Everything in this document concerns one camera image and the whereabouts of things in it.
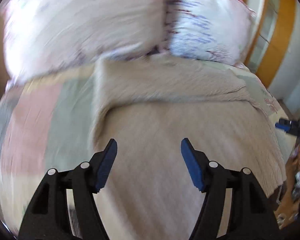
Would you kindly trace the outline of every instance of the pillowcase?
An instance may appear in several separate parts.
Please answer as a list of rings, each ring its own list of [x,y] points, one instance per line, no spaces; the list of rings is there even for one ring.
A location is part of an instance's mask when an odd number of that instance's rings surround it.
[[[163,0],[11,0],[4,55],[17,83],[86,64],[101,54],[134,58],[162,40]]]
[[[163,48],[179,57],[236,65],[247,54],[253,14],[241,0],[168,0]]]

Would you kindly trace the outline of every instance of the beige blanket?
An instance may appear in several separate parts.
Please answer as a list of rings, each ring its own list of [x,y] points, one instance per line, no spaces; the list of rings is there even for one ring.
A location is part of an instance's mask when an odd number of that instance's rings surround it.
[[[111,239],[189,238],[204,194],[181,156],[184,137],[226,169],[249,167],[268,196],[285,179],[273,126],[230,70],[168,56],[100,59],[94,78],[94,149],[118,142],[96,197]],[[223,218],[219,236],[226,226]]]

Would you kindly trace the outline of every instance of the pink patch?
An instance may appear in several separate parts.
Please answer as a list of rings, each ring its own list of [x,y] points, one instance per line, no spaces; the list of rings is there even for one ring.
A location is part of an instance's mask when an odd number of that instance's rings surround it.
[[[62,84],[44,86],[21,95],[2,145],[2,173],[44,172],[48,132],[61,88]]]

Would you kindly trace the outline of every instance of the white pillow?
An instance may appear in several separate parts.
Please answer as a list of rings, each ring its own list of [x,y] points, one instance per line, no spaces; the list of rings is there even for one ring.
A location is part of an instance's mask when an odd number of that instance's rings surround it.
[[[241,0],[169,0],[163,47],[178,57],[236,65],[247,53],[252,15]]]
[[[4,55],[14,81],[82,65],[107,53],[138,57],[162,40],[163,0],[11,0]]]

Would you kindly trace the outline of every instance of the bed sheet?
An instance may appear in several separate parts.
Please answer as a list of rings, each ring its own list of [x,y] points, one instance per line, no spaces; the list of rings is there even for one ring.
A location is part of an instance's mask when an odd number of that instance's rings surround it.
[[[216,62],[205,64],[231,69],[243,79],[273,124],[280,117],[287,118],[254,74]],[[87,65],[35,79],[13,88],[0,102],[0,218],[15,234],[28,205],[26,199],[31,199],[33,188],[52,163],[58,171],[64,171],[89,161],[93,154],[88,147],[93,69],[93,65]],[[287,160],[295,137],[279,130],[276,135]],[[23,178],[27,176],[33,178],[33,185],[25,183],[28,180]]]

